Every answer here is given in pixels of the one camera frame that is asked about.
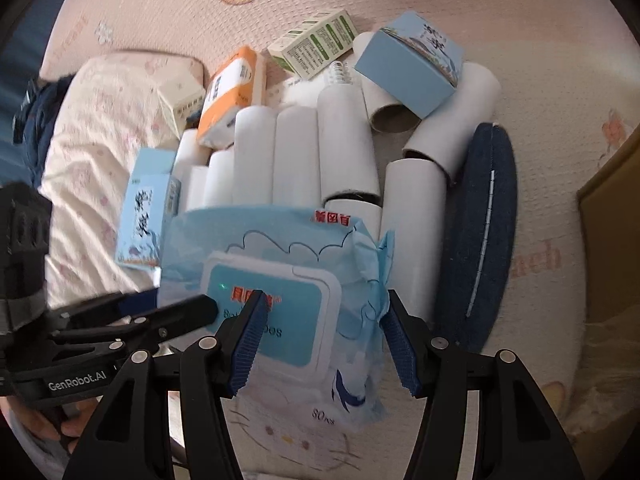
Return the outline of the left hand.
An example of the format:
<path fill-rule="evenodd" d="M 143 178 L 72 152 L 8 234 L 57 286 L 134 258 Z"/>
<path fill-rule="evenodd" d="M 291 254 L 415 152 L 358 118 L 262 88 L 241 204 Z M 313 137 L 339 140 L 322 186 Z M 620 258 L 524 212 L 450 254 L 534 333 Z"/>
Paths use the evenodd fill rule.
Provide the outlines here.
<path fill-rule="evenodd" d="M 56 429 L 43 414 L 28 408 L 15 396 L 2 396 L 1 409 L 4 416 L 13 414 L 28 431 L 40 439 L 53 441 L 59 441 L 62 437 L 70 439 L 66 448 L 68 452 L 73 453 L 99 402 L 100 398 L 77 402 L 77 414 L 62 422 L 60 429 Z"/>

